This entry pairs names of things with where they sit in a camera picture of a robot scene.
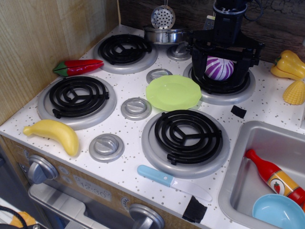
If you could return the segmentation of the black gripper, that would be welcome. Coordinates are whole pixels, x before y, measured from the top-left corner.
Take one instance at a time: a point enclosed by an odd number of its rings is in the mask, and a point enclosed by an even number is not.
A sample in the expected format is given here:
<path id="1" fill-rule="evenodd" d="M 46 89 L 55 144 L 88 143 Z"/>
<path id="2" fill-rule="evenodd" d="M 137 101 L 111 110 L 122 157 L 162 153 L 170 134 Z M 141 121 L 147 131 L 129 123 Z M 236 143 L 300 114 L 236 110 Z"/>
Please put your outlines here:
<path id="1" fill-rule="evenodd" d="M 250 65 L 260 61 L 264 43 L 256 41 L 241 31 L 246 9 L 214 9 L 214 27 L 210 30 L 191 31 L 188 48 L 192 55 L 192 78 L 204 80 L 209 56 L 236 61 L 233 86 L 244 82 Z"/>

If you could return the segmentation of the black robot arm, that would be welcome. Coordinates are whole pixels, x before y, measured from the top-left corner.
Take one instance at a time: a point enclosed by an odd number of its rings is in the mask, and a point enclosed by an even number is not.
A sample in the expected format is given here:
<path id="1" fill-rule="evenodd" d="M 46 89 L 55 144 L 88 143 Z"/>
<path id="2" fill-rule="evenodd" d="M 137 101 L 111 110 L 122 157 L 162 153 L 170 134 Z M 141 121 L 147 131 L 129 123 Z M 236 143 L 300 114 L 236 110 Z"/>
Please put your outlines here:
<path id="1" fill-rule="evenodd" d="M 264 43 L 241 31 L 247 3 L 246 0 L 217 0 L 213 5 L 214 28 L 189 32 L 187 49 L 192 56 L 192 79 L 210 94 L 240 91 L 249 82 L 248 69 L 259 64 Z M 229 79 L 219 82 L 208 78 L 206 68 L 209 56 L 234 62 Z"/>

